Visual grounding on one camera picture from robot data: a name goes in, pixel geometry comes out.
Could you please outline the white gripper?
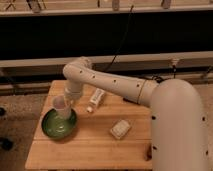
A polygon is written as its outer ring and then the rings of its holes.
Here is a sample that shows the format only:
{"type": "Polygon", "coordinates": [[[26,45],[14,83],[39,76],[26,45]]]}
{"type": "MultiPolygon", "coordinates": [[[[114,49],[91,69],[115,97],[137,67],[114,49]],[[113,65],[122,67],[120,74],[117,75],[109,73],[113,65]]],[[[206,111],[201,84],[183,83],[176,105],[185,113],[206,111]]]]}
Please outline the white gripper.
{"type": "Polygon", "coordinates": [[[77,100],[82,97],[83,84],[67,80],[64,87],[64,96],[66,102],[73,106],[77,100]]]}

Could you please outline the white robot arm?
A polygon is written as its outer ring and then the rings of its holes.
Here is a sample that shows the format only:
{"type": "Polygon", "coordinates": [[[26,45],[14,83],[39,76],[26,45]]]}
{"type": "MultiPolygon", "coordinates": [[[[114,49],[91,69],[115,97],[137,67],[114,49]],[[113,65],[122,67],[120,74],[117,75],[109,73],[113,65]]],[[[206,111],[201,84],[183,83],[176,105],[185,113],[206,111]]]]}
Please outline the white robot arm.
{"type": "Polygon", "coordinates": [[[153,171],[211,171],[203,102],[187,81],[157,83],[98,72],[86,57],[66,64],[63,75],[65,95],[72,100],[89,84],[150,109],[153,171]]]}

